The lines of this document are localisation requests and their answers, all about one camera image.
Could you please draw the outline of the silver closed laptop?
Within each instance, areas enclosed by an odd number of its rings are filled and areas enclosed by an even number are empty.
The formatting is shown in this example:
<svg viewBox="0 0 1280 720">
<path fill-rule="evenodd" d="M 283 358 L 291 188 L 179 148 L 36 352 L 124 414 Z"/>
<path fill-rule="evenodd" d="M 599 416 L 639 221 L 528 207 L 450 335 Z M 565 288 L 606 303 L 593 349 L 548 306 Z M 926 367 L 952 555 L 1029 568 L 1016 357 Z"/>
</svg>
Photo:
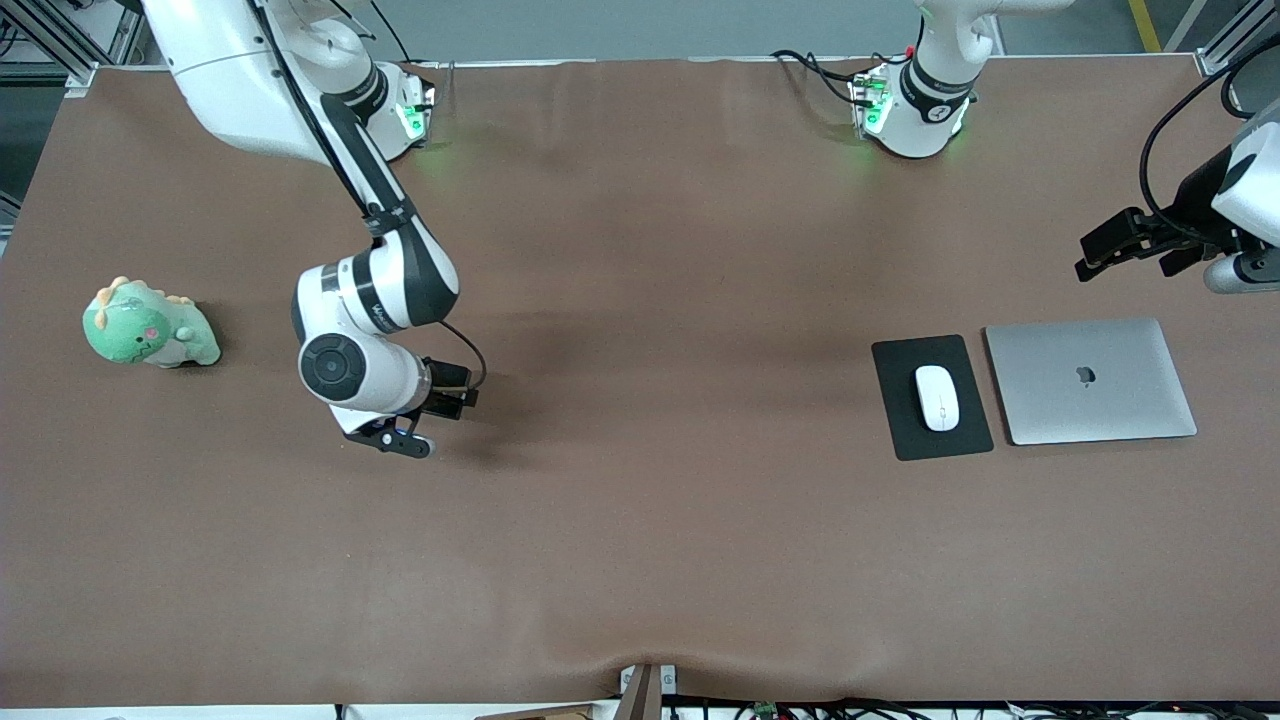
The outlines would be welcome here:
<svg viewBox="0 0 1280 720">
<path fill-rule="evenodd" d="M 1164 331 L 1151 316 L 988 325 L 984 337 L 1014 445 L 1197 433 Z"/>
</svg>

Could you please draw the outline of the green dinosaur plush toy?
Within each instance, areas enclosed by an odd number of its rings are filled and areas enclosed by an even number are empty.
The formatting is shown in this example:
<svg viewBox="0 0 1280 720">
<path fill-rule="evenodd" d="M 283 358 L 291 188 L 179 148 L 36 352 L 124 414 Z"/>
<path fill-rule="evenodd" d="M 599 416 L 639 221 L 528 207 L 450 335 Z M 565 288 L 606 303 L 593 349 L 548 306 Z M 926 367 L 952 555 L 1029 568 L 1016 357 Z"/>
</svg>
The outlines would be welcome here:
<svg viewBox="0 0 1280 720">
<path fill-rule="evenodd" d="M 91 348 L 110 363 L 175 369 L 221 359 L 212 327 L 192 299 L 124 275 L 99 290 L 82 327 Z"/>
</svg>

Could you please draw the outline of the white computer mouse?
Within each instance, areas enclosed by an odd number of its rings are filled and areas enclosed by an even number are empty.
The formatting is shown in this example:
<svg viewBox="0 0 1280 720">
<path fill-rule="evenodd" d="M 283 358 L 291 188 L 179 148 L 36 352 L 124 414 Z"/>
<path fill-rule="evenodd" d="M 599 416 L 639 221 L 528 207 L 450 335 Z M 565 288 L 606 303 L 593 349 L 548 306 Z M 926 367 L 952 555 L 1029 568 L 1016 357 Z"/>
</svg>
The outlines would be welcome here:
<svg viewBox="0 0 1280 720">
<path fill-rule="evenodd" d="M 934 433 L 955 430 L 961 419 L 955 380 L 947 368 L 922 365 L 913 373 L 924 427 Z"/>
</svg>

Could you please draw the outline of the green-lit base connector block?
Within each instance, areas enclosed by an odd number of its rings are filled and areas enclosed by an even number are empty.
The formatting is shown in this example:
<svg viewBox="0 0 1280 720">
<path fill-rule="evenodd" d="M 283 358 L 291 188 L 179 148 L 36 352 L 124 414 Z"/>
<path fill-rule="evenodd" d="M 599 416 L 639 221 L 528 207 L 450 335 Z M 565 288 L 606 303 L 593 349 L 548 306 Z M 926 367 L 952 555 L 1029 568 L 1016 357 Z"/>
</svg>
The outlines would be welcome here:
<svg viewBox="0 0 1280 720">
<path fill-rule="evenodd" d="M 878 135 L 893 105 L 892 73 L 887 63 L 851 76 L 847 91 L 852 100 L 852 122 L 858 136 Z"/>
<path fill-rule="evenodd" d="M 397 111 L 411 147 L 425 146 L 430 138 L 436 87 L 420 76 L 406 74 L 399 83 Z"/>
</svg>

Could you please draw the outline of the black mouse pad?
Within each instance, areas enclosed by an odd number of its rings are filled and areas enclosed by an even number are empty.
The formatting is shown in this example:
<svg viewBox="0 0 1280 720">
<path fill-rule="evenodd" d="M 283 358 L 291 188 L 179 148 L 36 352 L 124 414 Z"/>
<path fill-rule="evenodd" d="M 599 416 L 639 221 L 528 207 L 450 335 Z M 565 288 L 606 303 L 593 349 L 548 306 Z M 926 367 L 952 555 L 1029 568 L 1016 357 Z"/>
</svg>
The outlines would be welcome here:
<svg viewBox="0 0 1280 720">
<path fill-rule="evenodd" d="M 955 457 L 993 450 L 975 373 L 960 334 L 881 341 L 872 345 L 872 355 L 899 460 Z M 961 414 L 955 430 L 934 433 L 924 427 L 913 379 L 914 370 L 922 365 L 941 365 L 951 373 Z"/>
</svg>

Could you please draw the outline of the aluminium frame profile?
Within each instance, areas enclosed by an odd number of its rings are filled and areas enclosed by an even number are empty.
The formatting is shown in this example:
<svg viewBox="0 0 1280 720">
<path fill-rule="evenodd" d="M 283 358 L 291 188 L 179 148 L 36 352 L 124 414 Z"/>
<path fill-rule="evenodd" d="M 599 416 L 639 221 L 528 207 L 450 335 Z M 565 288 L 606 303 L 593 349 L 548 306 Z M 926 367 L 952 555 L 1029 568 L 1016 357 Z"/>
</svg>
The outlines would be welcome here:
<svg viewBox="0 0 1280 720">
<path fill-rule="evenodd" d="M 1220 72 L 1280 23 L 1280 0 L 1240 0 L 1236 13 L 1201 47 L 1196 61 L 1203 77 Z"/>
<path fill-rule="evenodd" d="M 0 0 L 0 87 L 84 97 L 97 70 L 145 56 L 145 29 L 136 0 Z"/>
</svg>

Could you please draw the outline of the brown table cover mat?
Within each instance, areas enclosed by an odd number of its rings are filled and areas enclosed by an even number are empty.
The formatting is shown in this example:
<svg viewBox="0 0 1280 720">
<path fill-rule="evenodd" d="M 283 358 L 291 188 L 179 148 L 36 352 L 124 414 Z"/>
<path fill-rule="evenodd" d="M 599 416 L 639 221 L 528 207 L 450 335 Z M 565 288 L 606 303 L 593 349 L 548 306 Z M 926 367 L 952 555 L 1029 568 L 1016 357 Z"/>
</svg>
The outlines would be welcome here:
<svg viewBox="0 0 1280 720">
<path fill-rule="evenodd" d="M 0 708 L 689 694 L 1280 700 L 1280 293 L 1079 238 L 1137 200 L 1188 56 L 987 65 L 929 161 L 792 67 L 436 70 L 396 164 L 490 375 L 436 454 L 300 382 L 332 173 L 220 143 L 161 72 L 52 124 L 0 260 Z M 124 275 L 221 359 L 100 357 Z M 1192 437 L 1018 446 L 988 325 L 1151 316 Z M 901 461 L 872 345 L 960 334 L 992 451 Z"/>
</svg>

